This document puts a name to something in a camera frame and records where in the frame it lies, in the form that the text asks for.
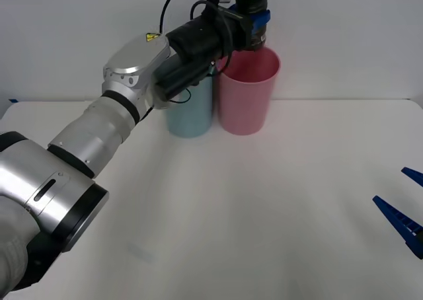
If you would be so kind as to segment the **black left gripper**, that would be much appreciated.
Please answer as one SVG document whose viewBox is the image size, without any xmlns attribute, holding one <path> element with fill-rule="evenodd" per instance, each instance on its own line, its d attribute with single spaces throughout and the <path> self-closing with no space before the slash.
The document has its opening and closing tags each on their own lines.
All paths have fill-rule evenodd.
<svg viewBox="0 0 423 300">
<path fill-rule="evenodd" d="M 229 8 L 217 6 L 214 14 L 214 32 L 217 44 L 215 54 L 231 54 L 252 48 L 253 33 L 270 21 L 270 10 L 247 15 L 238 12 L 237 4 Z"/>
</svg>

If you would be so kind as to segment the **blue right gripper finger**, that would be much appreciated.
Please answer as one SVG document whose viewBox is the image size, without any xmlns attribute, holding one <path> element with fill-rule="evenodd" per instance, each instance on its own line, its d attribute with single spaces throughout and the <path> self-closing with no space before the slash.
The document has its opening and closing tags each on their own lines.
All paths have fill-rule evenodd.
<svg viewBox="0 0 423 300">
<path fill-rule="evenodd" d="M 406 246 L 412 253 L 422 259 L 422 226 L 407 217 L 405 214 L 388 204 L 379 196 L 373 198 L 373 202 L 385 216 L 388 222 L 395 228 L 405 241 Z"/>
<path fill-rule="evenodd" d="M 410 169 L 408 167 L 404 167 L 401 172 L 408 176 L 410 179 L 415 181 L 415 183 L 419 184 L 420 186 L 423 186 L 423 174 L 421 172 L 418 172 L 416 170 Z"/>
</svg>

